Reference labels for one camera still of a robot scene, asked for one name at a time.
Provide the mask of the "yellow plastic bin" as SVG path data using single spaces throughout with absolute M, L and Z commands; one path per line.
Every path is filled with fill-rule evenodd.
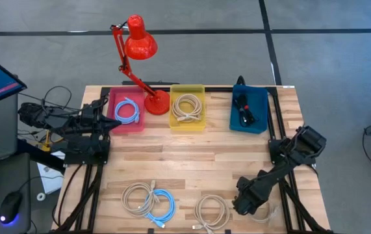
M 173 131 L 204 130 L 206 108 L 202 84 L 171 85 L 169 125 Z

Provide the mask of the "black cable red tie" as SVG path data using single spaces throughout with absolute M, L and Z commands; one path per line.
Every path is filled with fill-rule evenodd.
M 237 98 L 238 110 L 240 113 L 240 124 L 243 127 L 249 127 L 257 121 L 257 118 L 249 109 L 247 95 L 242 94 Z

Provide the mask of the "pink plastic bin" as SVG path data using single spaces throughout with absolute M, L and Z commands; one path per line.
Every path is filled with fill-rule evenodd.
M 137 86 L 110 89 L 107 117 L 122 124 L 112 130 L 114 134 L 141 132 L 144 129 L 144 91 Z

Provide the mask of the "grey desk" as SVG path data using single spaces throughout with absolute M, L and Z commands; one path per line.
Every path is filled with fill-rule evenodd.
M 0 206 L 5 196 L 14 191 L 23 195 L 19 213 L 9 224 L 0 222 L 0 234 L 25 234 L 31 228 L 30 162 L 27 154 L 0 161 Z

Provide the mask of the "yellow clamp tool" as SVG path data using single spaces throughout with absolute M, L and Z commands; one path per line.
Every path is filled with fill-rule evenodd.
M 45 138 L 40 141 L 41 150 L 45 152 L 51 151 L 51 146 L 53 145 L 51 141 L 51 132 L 49 130 L 46 131 Z

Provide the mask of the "black computer mouse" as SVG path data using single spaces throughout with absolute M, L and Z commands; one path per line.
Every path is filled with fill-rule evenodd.
M 22 197 L 20 191 L 10 192 L 5 196 L 0 206 L 0 222 L 2 224 L 9 224 L 15 220 L 19 213 Z

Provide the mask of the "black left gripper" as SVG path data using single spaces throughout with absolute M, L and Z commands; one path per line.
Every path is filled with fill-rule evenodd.
M 80 114 L 79 132 L 103 134 L 120 126 L 120 124 L 121 122 L 119 120 L 103 116 L 97 111 L 84 110 Z

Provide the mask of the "white paper sheet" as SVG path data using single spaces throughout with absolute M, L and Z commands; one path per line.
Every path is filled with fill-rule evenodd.
M 58 170 L 37 163 L 45 194 L 51 194 L 62 187 L 64 176 Z

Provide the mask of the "blue plastic bin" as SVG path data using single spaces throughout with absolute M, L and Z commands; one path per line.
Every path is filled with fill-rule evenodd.
M 250 111 L 257 118 L 257 121 L 249 127 L 240 124 L 240 113 L 238 110 L 237 98 L 245 94 L 248 98 Z M 232 104 L 229 128 L 234 131 L 260 134 L 267 130 L 268 126 L 268 93 L 265 88 L 244 86 L 236 84 L 232 91 Z

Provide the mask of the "red desk lamp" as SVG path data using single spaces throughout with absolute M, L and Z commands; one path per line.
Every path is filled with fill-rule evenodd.
M 170 95 L 163 90 L 154 90 L 140 80 L 132 71 L 129 59 L 146 60 L 156 54 L 158 45 L 146 31 L 142 16 L 137 14 L 127 18 L 121 25 L 111 25 L 116 47 L 121 59 L 118 70 L 126 75 L 134 84 L 147 93 L 144 100 L 146 110 L 154 115 L 162 115 L 170 109 Z

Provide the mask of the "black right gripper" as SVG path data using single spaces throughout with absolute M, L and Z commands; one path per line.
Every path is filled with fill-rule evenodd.
M 252 215 L 254 205 L 261 205 L 269 199 L 270 178 L 271 174 L 267 172 L 259 172 L 253 179 L 240 176 L 237 181 L 238 196 L 233 200 L 233 209 L 240 215 Z

